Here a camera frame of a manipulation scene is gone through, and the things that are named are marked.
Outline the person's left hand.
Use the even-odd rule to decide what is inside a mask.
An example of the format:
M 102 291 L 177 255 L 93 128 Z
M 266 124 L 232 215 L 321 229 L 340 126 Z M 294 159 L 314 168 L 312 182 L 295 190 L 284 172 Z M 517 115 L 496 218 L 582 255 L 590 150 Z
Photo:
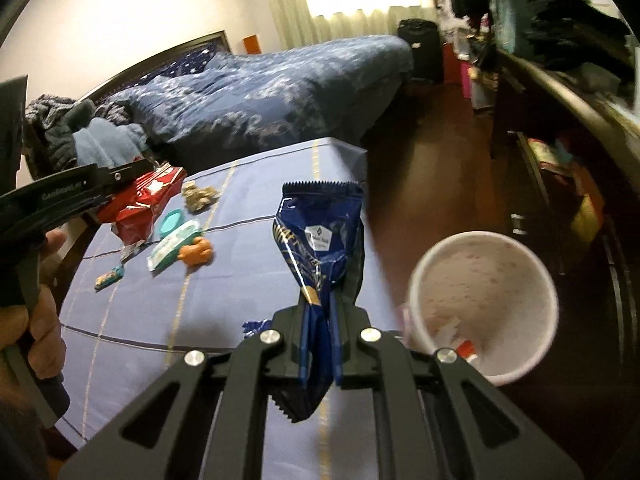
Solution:
M 24 333 L 34 338 L 28 352 L 28 364 L 40 379 L 56 376 L 62 369 L 66 355 L 66 344 L 61 335 L 51 289 L 39 285 L 39 295 L 31 311 L 25 306 L 1 309 L 1 349 L 15 344 Z

